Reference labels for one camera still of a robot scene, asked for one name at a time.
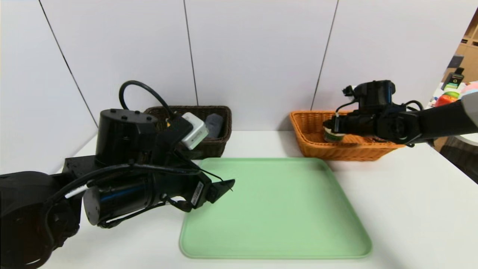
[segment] orange wicker basket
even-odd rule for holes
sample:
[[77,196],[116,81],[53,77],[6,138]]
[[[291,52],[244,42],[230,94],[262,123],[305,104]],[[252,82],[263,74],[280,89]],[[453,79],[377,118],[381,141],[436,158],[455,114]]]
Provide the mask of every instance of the orange wicker basket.
[[324,121],[332,118],[334,111],[294,111],[290,114],[297,142],[305,157],[343,161],[375,161],[383,155],[404,147],[392,142],[377,142],[348,134],[340,143],[324,140]]

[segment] tabletop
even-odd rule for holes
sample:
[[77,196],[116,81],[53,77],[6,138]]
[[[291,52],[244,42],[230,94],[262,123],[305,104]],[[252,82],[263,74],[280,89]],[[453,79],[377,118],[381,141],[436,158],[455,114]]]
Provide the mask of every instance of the tabletop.
[[[76,156],[93,155],[95,146],[93,138]],[[301,156],[294,133],[276,131],[234,131],[223,155]],[[366,258],[189,259],[179,249],[185,213],[166,206],[112,229],[90,225],[82,212],[78,234],[42,268],[478,268],[478,185],[430,146],[400,148],[373,162],[327,163],[372,239]]]

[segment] bottle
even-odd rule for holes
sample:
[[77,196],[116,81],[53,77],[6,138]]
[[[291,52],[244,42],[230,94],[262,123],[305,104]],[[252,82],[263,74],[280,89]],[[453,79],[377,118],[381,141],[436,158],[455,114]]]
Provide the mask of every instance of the bottle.
[[445,88],[458,89],[458,86],[465,78],[465,76],[461,74],[463,73],[463,70],[465,69],[462,67],[458,67],[454,73],[450,72],[450,74],[448,74],[448,77],[446,77],[445,81],[443,82],[442,90],[445,90]]

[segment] white cable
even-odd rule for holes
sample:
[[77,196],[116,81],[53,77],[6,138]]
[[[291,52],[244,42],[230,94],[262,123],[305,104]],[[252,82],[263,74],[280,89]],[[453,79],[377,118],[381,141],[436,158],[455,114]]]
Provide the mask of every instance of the white cable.
[[69,193],[65,194],[65,198],[68,199],[68,198],[73,197],[73,196],[75,196],[75,195],[77,195],[81,192],[86,191],[86,190],[88,190],[88,186],[85,184],[85,185],[83,185],[81,187],[78,187],[78,188],[70,191]]

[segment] red object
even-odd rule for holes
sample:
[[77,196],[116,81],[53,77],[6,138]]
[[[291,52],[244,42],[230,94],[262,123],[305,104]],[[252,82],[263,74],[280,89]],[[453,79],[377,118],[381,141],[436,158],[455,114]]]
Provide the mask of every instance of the red object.
[[458,98],[444,94],[440,96],[438,100],[436,100],[435,107],[447,105],[447,104],[455,102],[456,100],[458,100]]

